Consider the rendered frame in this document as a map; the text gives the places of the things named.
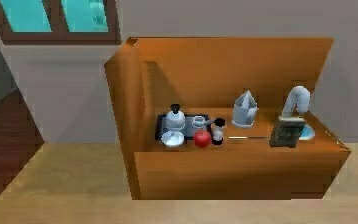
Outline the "dark green sponge block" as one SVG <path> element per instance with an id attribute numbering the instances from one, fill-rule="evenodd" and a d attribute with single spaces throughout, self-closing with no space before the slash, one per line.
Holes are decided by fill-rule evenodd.
<path id="1" fill-rule="evenodd" d="M 269 146 L 295 148 L 306 121 L 301 117 L 279 116 L 272 130 Z"/>

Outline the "black and white pepper shaker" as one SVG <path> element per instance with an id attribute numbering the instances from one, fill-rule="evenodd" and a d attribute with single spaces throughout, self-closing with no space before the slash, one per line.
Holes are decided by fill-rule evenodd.
<path id="1" fill-rule="evenodd" d="M 223 118 L 216 118 L 214 125 L 212 143 L 214 145 L 221 145 L 223 143 L 223 127 L 225 126 L 225 120 Z"/>

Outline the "black stove top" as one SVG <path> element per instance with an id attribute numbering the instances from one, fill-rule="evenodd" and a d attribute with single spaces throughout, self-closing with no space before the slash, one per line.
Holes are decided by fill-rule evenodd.
<path id="1" fill-rule="evenodd" d="M 197 131 L 197 128 L 195 128 L 192 125 L 192 120 L 195 117 L 195 114 L 186 114 L 186 123 L 185 127 L 181 130 L 181 133 L 185 136 L 186 140 L 192 140 L 193 135 Z M 157 116 L 157 122 L 156 122 L 156 128 L 155 128 L 155 139 L 160 140 L 162 135 L 168 131 L 168 128 L 166 127 L 166 115 L 160 114 Z"/>

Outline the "white round plate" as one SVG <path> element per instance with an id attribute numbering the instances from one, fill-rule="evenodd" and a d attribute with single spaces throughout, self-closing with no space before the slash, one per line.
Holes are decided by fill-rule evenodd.
<path id="1" fill-rule="evenodd" d="M 167 131 L 161 136 L 162 143 L 167 147 L 178 147 L 184 140 L 184 135 L 180 131 Z"/>

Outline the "white curved faucet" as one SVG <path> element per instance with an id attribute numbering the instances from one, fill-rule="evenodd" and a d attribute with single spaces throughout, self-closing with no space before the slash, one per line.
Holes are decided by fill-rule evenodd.
<path id="1" fill-rule="evenodd" d="M 309 111 L 310 99 L 311 93 L 306 87 L 293 87 L 278 119 L 286 121 L 302 120 L 303 115 Z"/>

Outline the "silver knife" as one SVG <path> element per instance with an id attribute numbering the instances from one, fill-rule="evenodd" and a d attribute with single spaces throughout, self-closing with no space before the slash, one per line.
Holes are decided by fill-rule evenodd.
<path id="1" fill-rule="evenodd" d="M 246 139 L 269 139 L 268 136 L 228 136 L 232 140 L 246 140 Z"/>

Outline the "red round tomato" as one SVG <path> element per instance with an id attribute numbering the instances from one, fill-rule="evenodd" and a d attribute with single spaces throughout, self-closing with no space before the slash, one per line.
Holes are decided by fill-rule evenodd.
<path id="1" fill-rule="evenodd" d="M 193 136 L 193 141 L 197 147 L 205 148 L 211 143 L 212 137 L 209 132 L 198 130 Z"/>

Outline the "white kettle with black lid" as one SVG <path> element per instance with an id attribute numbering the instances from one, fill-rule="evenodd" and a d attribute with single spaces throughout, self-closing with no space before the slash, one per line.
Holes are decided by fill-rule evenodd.
<path id="1" fill-rule="evenodd" d="M 185 115 L 177 103 L 170 105 L 171 111 L 166 115 L 166 127 L 172 131 L 180 131 L 185 127 Z"/>

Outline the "orange wooden kitchen counter cabinet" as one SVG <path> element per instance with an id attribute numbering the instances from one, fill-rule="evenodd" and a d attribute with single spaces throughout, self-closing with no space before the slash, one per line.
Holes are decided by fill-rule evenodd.
<path id="1" fill-rule="evenodd" d="M 312 113 L 316 135 L 295 148 L 269 136 L 296 85 L 314 90 L 329 37 L 131 37 L 105 64 L 114 116 L 135 199 L 315 199 L 324 196 L 350 152 Z M 155 139 L 157 116 L 178 103 L 189 114 L 231 120 L 249 90 L 259 110 L 249 129 L 227 124 L 219 146 Z"/>

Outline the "brown framed window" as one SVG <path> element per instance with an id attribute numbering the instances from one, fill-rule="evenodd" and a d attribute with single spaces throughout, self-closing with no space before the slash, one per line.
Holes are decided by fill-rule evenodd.
<path id="1" fill-rule="evenodd" d="M 116 0 L 103 0 L 108 29 L 105 32 L 69 32 L 61 0 L 41 0 L 50 32 L 14 32 L 0 3 L 0 37 L 6 45 L 120 45 Z"/>

